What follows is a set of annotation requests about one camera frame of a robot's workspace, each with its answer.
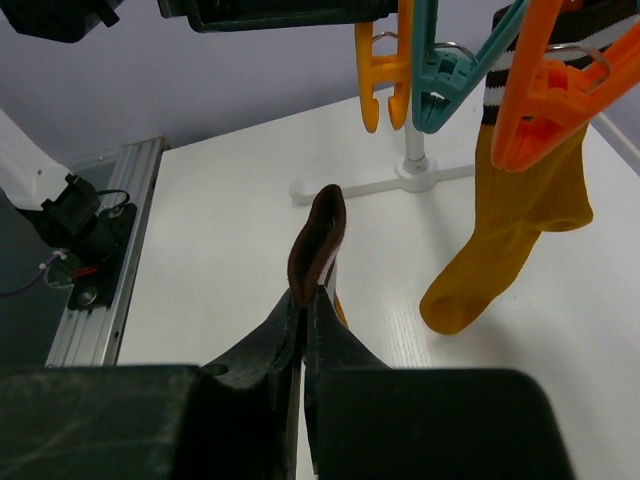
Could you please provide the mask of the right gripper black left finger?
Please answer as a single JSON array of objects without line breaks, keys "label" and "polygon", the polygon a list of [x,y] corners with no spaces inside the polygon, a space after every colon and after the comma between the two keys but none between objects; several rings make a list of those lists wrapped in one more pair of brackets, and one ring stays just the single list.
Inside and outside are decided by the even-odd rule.
[{"label": "right gripper black left finger", "polygon": [[300,307],[197,366],[6,368],[5,479],[291,479]]}]

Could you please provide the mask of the mustard brown striped sock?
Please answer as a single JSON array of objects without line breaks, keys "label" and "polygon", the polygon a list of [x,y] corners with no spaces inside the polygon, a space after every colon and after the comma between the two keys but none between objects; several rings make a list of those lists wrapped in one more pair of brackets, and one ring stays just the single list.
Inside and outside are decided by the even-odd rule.
[{"label": "mustard brown striped sock", "polygon": [[[605,52],[639,26],[635,1],[560,2],[545,57],[579,70],[588,68],[593,58],[568,49],[568,44]],[[420,302],[423,321],[442,335],[470,326],[514,282],[542,234],[575,230],[593,218],[582,148],[591,120],[524,171],[505,171],[491,160],[493,132],[518,35],[480,81],[485,93],[475,150],[473,232]]]}]

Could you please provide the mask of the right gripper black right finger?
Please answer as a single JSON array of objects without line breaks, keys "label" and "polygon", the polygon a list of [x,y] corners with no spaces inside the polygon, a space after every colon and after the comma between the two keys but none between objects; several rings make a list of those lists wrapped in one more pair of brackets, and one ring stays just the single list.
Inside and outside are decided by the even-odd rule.
[{"label": "right gripper black right finger", "polygon": [[305,415],[320,479],[571,479],[553,409],[503,368],[398,369],[339,320],[324,288],[306,309]]}]

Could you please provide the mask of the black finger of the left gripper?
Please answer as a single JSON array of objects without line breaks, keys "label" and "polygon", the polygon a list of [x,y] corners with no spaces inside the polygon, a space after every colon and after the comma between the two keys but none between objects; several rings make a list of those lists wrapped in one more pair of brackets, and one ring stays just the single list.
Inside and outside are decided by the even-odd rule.
[{"label": "black finger of the left gripper", "polygon": [[185,17],[198,33],[374,22],[398,11],[380,0],[159,0],[165,19]]}]

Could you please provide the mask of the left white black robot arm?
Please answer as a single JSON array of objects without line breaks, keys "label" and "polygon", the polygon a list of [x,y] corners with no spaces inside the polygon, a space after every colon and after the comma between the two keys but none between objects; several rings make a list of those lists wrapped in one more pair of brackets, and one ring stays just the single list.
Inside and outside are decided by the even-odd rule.
[{"label": "left white black robot arm", "polygon": [[[4,1],[1,12],[19,34],[76,43],[97,25],[119,21],[117,1]],[[400,11],[397,1],[161,1],[164,18],[184,17],[197,33],[375,22]],[[123,248],[98,216],[102,192],[44,152],[1,116],[1,189],[40,238],[82,266],[98,267]]]}]

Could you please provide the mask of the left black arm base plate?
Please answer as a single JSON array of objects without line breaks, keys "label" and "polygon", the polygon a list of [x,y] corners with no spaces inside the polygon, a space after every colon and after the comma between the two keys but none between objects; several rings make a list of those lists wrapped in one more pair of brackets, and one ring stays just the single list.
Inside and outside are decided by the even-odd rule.
[{"label": "left black arm base plate", "polygon": [[69,310],[86,311],[111,305],[136,216],[137,207],[127,203],[104,210],[96,217],[89,236],[78,250],[72,251],[80,266],[72,271]]}]

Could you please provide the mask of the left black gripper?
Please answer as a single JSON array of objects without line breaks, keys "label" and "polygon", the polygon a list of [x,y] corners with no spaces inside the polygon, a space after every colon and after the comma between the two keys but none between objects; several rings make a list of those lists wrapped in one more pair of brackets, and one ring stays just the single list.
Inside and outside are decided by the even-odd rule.
[{"label": "left black gripper", "polygon": [[22,35],[76,43],[97,25],[119,21],[120,0],[1,0],[1,12]]}]

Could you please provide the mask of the yellow orange clothes peg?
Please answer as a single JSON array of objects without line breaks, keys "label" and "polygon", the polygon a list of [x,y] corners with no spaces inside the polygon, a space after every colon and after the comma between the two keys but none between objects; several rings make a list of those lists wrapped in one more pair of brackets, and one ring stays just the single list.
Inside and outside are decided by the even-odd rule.
[{"label": "yellow orange clothes peg", "polygon": [[[412,83],[413,13],[413,1],[398,2],[396,32],[386,31],[375,35],[373,22],[354,25],[361,115],[364,128],[369,133],[374,133],[379,124],[379,102],[374,96],[378,84],[393,84],[393,94],[388,98],[393,129],[401,129],[406,122]],[[373,44],[385,37],[396,40],[396,53],[377,56],[373,53]]]}]

